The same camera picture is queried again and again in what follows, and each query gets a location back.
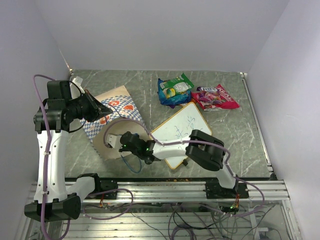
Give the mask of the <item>blue checkered paper bag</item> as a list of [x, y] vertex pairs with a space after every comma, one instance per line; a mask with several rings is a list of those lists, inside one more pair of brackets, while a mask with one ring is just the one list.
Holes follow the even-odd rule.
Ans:
[[134, 169], [127, 158], [132, 153], [129, 151], [119, 152], [119, 149], [108, 148], [105, 146], [105, 138], [108, 134], [123, 135], [127, 131], [138, 134], [143, 140], [149, 138], [143, 118], [125, 86], [120, 86], [104, 92], [95, 97], [106, 107], [113, 110], [113, 113], [98, 120], [88, 122], [81, 120], [84, 124], [84, 132], [93, 144], [94, 149], [99, 155], [100, 161], [112, 166], [126, 165], [129, 170], [138, 174], [142, 170], [142, 160], [138, 159], [138, 169]]

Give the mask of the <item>blue fruit candy bag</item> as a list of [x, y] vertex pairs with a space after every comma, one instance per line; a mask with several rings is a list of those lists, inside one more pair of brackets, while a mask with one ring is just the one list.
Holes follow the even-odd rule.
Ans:
[[160, 101], [161, 105], [169, 106], [169, 105], [183, 105], [187, 104], [191, 101], [192, 95], [191, 91], [187, 90], [186, 92], [183, 92], [182, 94], [178, 94], [169, 98], [166, 98], [164, 92], [161, 90], [160, 84], [165, 83], [166, 81], [161, 80], [160, 78], [157, 80], [157, 94], [158, 99]]

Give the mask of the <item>green snack packet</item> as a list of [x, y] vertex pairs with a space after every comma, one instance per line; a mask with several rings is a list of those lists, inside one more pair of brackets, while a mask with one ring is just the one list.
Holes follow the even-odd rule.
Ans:
[[164, 93], [164, 96], [169, 99], [177, 95], [181, 95], [188, 90], [191, 90], [194, 87], [194, 84], [185, 75], [185, 73], [182, 73], [175, 78], [166, 81], [161, 80], [159, 82], [159, 87], [160, 90]]

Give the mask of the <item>red sweet chilli packet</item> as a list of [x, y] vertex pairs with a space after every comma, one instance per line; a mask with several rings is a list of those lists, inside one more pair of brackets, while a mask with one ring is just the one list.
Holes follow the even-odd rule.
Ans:
[[196, 92], [191, 93], [191, 97], [202, 110], [207, 112], [234, 110], [240, 107], [220, 84], [216, 87], [199, 86]]

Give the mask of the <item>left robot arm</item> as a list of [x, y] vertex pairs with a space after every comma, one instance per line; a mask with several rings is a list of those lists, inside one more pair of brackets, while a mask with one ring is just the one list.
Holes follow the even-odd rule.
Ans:
[[40, 101], [33, 117], [39, 145], [38, 181], [33, 202], [25, 205], [26, 217], [36, 221], [76, 220], [82, 201], [102, 193], [96, 173], [81, 174], [70, 187], [65, 182], [65, 155], [70, 124], [76, 120], [92, 123], [113, 111], [100, 103], [87, 90], [72, 97], [71, 81], [51, 80], [48, 97]]

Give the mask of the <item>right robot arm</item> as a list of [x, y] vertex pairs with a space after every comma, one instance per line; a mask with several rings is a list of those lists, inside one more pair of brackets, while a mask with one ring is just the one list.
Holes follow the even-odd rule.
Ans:
[[131, 152], [147, 165], [168, 158], [188, 157], [207, 171], [215, 172], [220, 192], [226, 198], [238, 192], [238, 177], [229, 166], [231, 153], [224, 143], [201, 130], [193, 130], [189, 136], [163, 142], [143, 140], [129, 131], [119, 142], [120, 152]]

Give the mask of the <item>small whiteboard yellow frame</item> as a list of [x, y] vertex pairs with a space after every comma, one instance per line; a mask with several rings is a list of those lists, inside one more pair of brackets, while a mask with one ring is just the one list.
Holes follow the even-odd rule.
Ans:
[[160, 142], [177, 141], [189, 136], [193, 130], [213, 134], [196, 104], [190, 102], [156, 127], [151, 134]]

